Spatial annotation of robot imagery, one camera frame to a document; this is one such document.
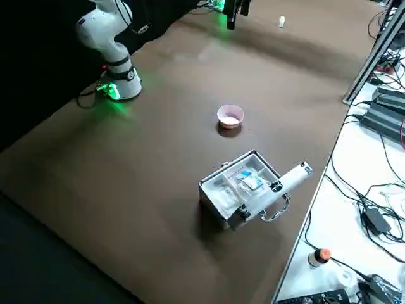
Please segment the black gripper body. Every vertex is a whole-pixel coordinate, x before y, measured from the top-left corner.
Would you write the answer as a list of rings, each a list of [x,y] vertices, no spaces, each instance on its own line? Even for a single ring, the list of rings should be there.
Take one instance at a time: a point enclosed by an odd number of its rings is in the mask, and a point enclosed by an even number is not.
[[[243,3],[250,3],[250,0],[225,0],[223,6],[223,13],[226,15],[227,10],[234,10],[235,14],[240,13],[240,7]]]

